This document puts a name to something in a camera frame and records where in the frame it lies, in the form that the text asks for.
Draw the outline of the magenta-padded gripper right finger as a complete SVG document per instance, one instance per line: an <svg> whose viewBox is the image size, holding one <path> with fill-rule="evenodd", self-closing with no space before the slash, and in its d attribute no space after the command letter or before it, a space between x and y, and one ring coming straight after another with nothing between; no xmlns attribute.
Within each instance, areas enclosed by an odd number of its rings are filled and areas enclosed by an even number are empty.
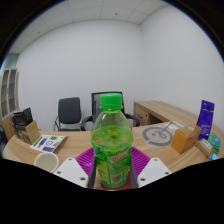
<svg viewBox="0 0 224 224"><path fill-rule="evenodd" d="M130 181L133 188L146 186L171 171L159 158L150 158L137 148L131 149Z"/></svg>

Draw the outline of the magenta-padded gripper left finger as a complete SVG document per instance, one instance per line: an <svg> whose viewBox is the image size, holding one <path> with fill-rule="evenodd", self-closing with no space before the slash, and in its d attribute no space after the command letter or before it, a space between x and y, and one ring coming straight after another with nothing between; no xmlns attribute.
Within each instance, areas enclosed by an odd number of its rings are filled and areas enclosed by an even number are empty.
<svg viewBox="0 0 224 224"><path fill-rule="evenodd" d="M76 158L68 157L54 174L78 186L92 189L96 177L93 149L84 151Z"/></svg>

